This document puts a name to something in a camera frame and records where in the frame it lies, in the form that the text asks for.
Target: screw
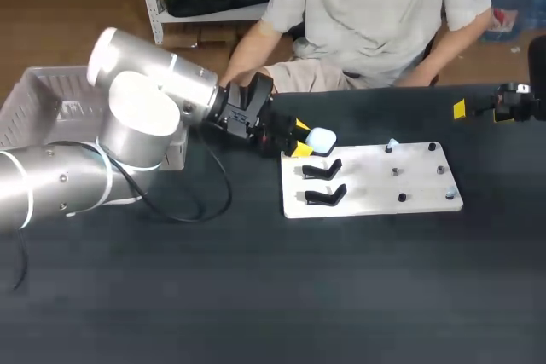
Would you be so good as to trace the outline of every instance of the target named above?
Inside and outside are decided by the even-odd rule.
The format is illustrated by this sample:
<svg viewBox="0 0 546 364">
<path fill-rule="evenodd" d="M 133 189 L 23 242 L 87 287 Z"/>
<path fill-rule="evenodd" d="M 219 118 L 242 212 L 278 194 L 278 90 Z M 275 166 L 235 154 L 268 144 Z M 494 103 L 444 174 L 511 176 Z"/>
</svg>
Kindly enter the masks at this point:
<svg viewBox="0 0 546 364">
<path fill-rule="evenodd" d="M 182 111 L 184 114 L 191 114 L 194 111 L 194 106 L 186 102 L 182 107 Z"/>
</svg>

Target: black tabletop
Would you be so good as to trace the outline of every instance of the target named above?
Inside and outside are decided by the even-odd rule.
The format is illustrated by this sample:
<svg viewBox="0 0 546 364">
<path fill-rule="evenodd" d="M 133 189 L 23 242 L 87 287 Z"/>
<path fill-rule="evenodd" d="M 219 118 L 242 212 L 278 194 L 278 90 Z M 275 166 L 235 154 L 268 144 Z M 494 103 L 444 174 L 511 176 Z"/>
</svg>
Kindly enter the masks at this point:
<svg viewBox="0 0 546 364">
<path fill-rule="evenodd" d="M 442 143 L 461 212 L 287 220 L 278 159 L 209 133 L 234 186 L 219 219 L 172 225 L 133 205 L 35 223 L 28 282 L 0 296 L 0 361 L 545 362 L 546 124 L 452 119 L 463 96 L 494 90 L 276 98 L 340 145 Z M 189 189 L 211 208 L 225 195 L 195 141 L 151 194 L 185 212 Z"/>
</svg>

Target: black peg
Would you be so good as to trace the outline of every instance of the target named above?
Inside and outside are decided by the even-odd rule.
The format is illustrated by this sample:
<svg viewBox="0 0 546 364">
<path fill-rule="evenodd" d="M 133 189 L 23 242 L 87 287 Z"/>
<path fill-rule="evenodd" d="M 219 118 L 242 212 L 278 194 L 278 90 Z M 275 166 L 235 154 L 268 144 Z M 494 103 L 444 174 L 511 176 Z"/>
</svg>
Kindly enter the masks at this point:
<svg viewBox="0 0 546 364">
<path fill-rule="evenodd" d="M 337 206 L 346 194 L 347 186 L 343 184 L 331 195 L 317 191 L 305 191 L 305 200 L 307 205 Z"/>
<path fill-rule="evenodd" d="M 332 181 L 336 174 L 340 171 L 341 159 L 336 159 L 329 170 L 323 168 L 316 168 L 316 166 L 304 165 L 301 167 L 301 171 L 304 174 L 305 179 L 323 179 L 324 181 Z"/>
</svg>

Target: black cable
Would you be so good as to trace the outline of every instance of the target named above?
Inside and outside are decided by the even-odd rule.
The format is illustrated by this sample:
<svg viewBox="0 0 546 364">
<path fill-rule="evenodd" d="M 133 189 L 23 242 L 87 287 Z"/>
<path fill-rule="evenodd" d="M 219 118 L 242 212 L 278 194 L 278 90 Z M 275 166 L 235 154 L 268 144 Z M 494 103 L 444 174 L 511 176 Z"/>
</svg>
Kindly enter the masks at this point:
<svg viewBox="0 0 546 364">
<path fill-rule="evenodd" d="M 173 222 L 183 222 L 183 223 L 206 222 L 206 221 L 210 221 L 210 220 L 212 220 L 212 219 L 214 219 L 216 217 L 222 216 L 229 209 L 229 207 L 231 206 L 231 202 L 233 200 L 233 189 L 231 187 L 231 181 L 228 178 L 228 174 L 227 174 L 224 166 L 222 165 L 222 162 L 220 161 L 218 156 L 212 151 L 212 149 L 209 147 L 209 145 L 206 143 L 205 138 L 201 134 L 200 130 L 197 130 L 197 135 L 198 135 L 200 141 L 205 146 L 207 152 L 211 155 L 211 157 L 214 159 L 214 162 L 216 163 L 216 165 L 220 169 L 220 171 L 222 173 L 222 177 L 223 177 L 223 179 L 225 181 L 226 190 L 228 191 L 228 197 L 227 197 L 224 205 L 218 211 L 212 213 L 211 215 L 209 215 L 207 217 L 203 217 L 203 213 L 204 213 L 205 210 L 204 210 L 204 206 L 202 205 L 202 203 L 199 200 L 195 201 L 197 203 L 197 205 L 198 205 L 198 208 L 199 208 L 198 217 L 196 217 L 196 218 L 176 217 L 176 216 L 170 215 L 169 213 L 161 210 L 148 197 L 148 195 L 144 191 L 142 191 L 142 189 L 138 186 L 137 182 L 132 178 L 131 175 L 129 175 L 127 173 L 127 171 L 123 168 L 123 166 L 120 163 L 118 163 L 118 161 L 116 161 L 114 158 L 110 157 L 109 155 L 107 155 L 107 156 L 108 156 L 108 159 L 110 160 L 110 162 L 112 163 L 112 165 L 125 177 L 125 179 L 127 180 L 127 183 L 129 183 L 131 188 L 133 190 L 135 190 L 135 192 L 137 192 L 142 197 L 142 200 L 144 201 L 144 203 L 150 209 L 152 209 L 152 211 L 154 211 L 158 215 L 166 218 L 167 220 L 170 220 L 170 221 L 173 221 Z M 54 143 L 52 143 L 50 145 L 81 147 L 81 148 L 84 148 L 84 149 L 88 149 L 88 150 L 90 150 L 90 151 L 92 151 L 94 153 L 99 153 L 92 146 L 84 144 L 82 142 L 59 141 L 59 142 L 54 142 Z M 13 286 L 11 288 L 12 291 L 16 291 L 23 284 L 23 282 L 25 281 L 25 278 L 28 275 L 28 250 L 26 248 L 25 238 L 24 238 L 23 233 L 22 233 L 20 228 L 18 228 L 15 231 L 15 234 L 17 236 L 17 246 L 19 247 L 20 268 L 19 268 L 19 274 L 17 276 L 17 280 L 15 281 L 15 283 L 13 284 Z"/>
<path fill-rule="evenodd" d="M 218 156 L 212 151 L 212 149 L 209 147 L 209 145 L 206 143 L 205 141 L 205 138 L 203 137 L 203 135 L 201 134 L 200 130 L 197 131 L 197 135 L 200 139 L 200 141 L 203 143 L 203 145 L 205 146 L 207 152 L 211 155 L 211 157 L 214 159 L 214 162 L 216 163 L 217 167 L 220 169 L 221 173 L 222 173 L 222 177 L 224 179 L 224 182 L 225 182 L 225 186 L 226 186 L 226 190 L 228 192 L 228 196 L 227 196 L 227 199 L 224 203 L 224 205 L 218 210 L 218 211 L 215 211 L 214 213 L 212 213 L 211 215 L 209 216 L 202 216 L 202 213 L 200 213 L 200 215 L 198 215 L 198 217 L 195 217 L 195 218 L 187 218 L 187 217 L 178 217 L 178 216 L 174 216 L 174 215 L 171 215 L 169 214 L 168 212 L 166 211 L 163 211 L 159 206 L 157 206 L 149 197 L 148 195 L 138 186 L 137 182 L 132 178 L 131 175 L 129 175 L 129 173 L 123 168 L 123 165 L 121 165 L 118 161 L 116 161 L 114 158 L 112 158 L 111 156 L 107 155 L 108 156 L 108 159 L 110 160 L 110 163 L 119 171 L 119 173 L 121 173 L 121 175 L 124 176 L 125 180 L 127 181 L 127 183 L 129 184 L 129 186 L 139 195 L 142 197 L 142 201 L 152 210 L 154 211 L 155 213 L 157 213 L 159 216 L 167 219 L 167 220 L 170 220 L 170 221 L 173 221 L 173 222 L 182 222 L 182 223 L 198 223 L 198 222 L 207 222 L 207 221 L 210 221 L 212 219 L 215 219 L 217 217 L 220 217 L 222 216 L 228 209 L 229 207 L 231 206 L 231 202 L 233 200 L 233 190 L 232 190 L 232 187 L 231 187 L 231 181 L 229 180 L 228 178 L 228 174 L 224 168 L 224 166 L 222 165 L 222 162 L 220 161 L 220 159 L 218 158 Z M 85 149 L 88 149 L 92 152 L 95 152 L 95 153 L 98 153 L 98 151 L 93 148 L 92 146 L 90 145 L 87 145 L 87 144 L 83 144 L 82 142 L 68 142 L 68 141 L 61 141 L 61 142 L 53 142 L 51 145 L 64 145 L 64 146 L 75 146 L 75 147 L 82 147 L 82 148 L 85 148 Z"/>
<path fill-rule="evenodd" d="M 15 234 L 17 235 L 17 246 L 19 247 L 20 267 L 17 280 L 11 288 L 12 292 L 17 290 L 20 285 L 23 284 L 26 278 L 26 274 L 28 273 L 28 250 L 26 249 L 26 242 L 25 238 L 23 237 L 22 229 L 17 228 Z"/>
</svg>

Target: light blue object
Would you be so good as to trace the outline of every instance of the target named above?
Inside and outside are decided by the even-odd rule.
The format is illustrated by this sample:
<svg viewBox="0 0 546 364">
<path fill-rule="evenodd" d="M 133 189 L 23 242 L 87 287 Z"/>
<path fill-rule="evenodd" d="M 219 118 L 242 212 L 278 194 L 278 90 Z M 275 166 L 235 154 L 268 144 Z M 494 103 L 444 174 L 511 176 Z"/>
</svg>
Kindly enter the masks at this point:
<svg viewBox="0 0 546 364">
<path fill-rule="evenodd" d="M 445 197 L 446 198 L 455 198 L 458 194 L 458 191 L 457 191 L 457 188 L 455 187 L 450 187 L 448 190 L 447 190 L 447 193 L 445 194 Z"/>
<path fill-rule="evenodd" d="M 389 149 L 393 149 L 394 147 L 397 147 L 398 145 L 400 145 L 400 142 L 396 141 L 394 138 L 391 138 L 391 140 L 386 145 L 386 147 Z"/>
<path fill-rule="evenodd" d="M 313 128 L 305 139 L 305 144 L 313 148 L 315 153 L 325 154 L 330 152 L 337 139 L 338 137 L 333 131 Z"/>
</svg>

